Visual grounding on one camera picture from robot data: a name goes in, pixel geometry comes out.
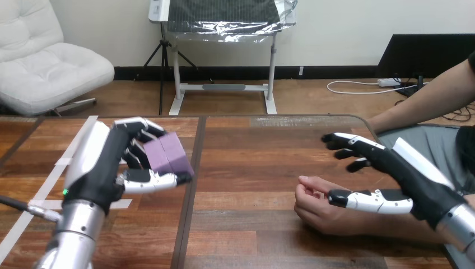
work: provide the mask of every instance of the black tripod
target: black tripod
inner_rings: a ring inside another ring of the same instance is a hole
[[[166,68],[167,71],[171,70],[170,66],[168,65],[168,54],[167,54],[167,47],[171,47],[171,44],[169,41],[166,40],[165,34],[164,34],[164,26],[163,23],[160,23],[160,31],[162,35],[162,39],[160,40],[159,45],[153,51],[152,55],[150,55],[150,58],[147,60],[147,62],[143,65],[143,68],[145,69],[148,66],[148,63],[152,60],[152,58],[155,56],[155,54],[159,51],[160,47],[162,48],[162,65],[160,68],[160,106],[159,106],[159,115],[162,114],[162,104],[163,104],[163,85],[164,85],[164,70]],[[186,61],[188,62],[196,71],[199,72],[198,67],[190,61],[183,53],[178,51],[178,54]]]

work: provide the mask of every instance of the black monitor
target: black monitor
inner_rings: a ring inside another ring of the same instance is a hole
[[[377,77],[434,78],[475,51],[475,34],[393,35],[378,64]]]

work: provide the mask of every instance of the human hand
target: human hand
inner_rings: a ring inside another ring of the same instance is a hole
[[[307,224],[323,234],[358,235],[370,233],[371,223],[379,216],[374,213],[356,211],[328,202],[331,189],[346,189],[319,177],[299,177],[295,189],[294,210]]]

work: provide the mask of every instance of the white chair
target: white chair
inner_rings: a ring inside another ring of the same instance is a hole
[[[0,104],[38,115],[95,102],[59,107],[114,78],[107,59],[63,41],[49,0],[0,0]]]

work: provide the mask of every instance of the silver robotic arm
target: silver robotic arm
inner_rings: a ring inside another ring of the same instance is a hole
[[[34,268],[92,268],[91,258],[112,202],[124,193],[156,192],[192,180],[187,172],[159,175],[150,169],[140,142],[165,133],[139,117],[118,120],[111,128],[102,122],[91,127],[66,173],[62,214],[28,207],[28,212],[57,223],[46,254]],[[129,169],[117,176],[121,159]]]
[[[364,167],[389,174],[401,190],[347,191],[334,189],[330,204],[379,214],[411,213],[475,261],[475,211],[435,166],[402,138],[392,149],[360,136],[332,133],[322,137],[337,159],[360,157],[347,167]]]

